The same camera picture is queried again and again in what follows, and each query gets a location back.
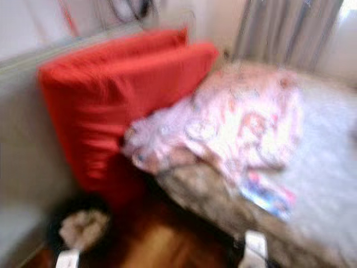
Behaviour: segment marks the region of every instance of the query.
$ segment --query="red pillow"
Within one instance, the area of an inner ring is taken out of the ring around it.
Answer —
[[[68,64],[70,71],[41,68],[52,121],[81,186],[117,202],[126,191],[116,181],[132,174],[118,156],[129,124],[195,90],[217,55],[213,45],[198,44],[86,68]]]

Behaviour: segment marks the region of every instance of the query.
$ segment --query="blanket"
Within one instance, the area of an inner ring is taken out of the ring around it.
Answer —
[[[295,73],[228,68],[171,108],[133,122],[122,152],[152,174],[205,161],[237,186],[248,170],[284,167],[301,133]]]

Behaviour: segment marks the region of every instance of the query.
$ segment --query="gray curtain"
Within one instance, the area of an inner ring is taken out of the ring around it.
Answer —
[[[314,70],[343,0],[247,0],[233,59]]]

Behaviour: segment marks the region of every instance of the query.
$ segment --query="floor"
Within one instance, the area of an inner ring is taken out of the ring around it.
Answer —
[[[149,194],[118,216],[114,245],[102,259],[81,259],[80,267],[229,267],[226,240],[215,228]],[[25,268],[54,267],[41,250]]]

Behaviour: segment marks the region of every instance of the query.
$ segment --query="mattress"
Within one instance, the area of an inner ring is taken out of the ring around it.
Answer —
[[[237,239],[248,229],[263,232],[269,256],[284,267],[357,267],[357,140],[352,134],[357,91],[329,79],[298,77],[303,138],[287,167],[268,174],[296,195],[287,222],[229,195],[223,177],[204,163],[177,167],[156,180],[179,205]]]

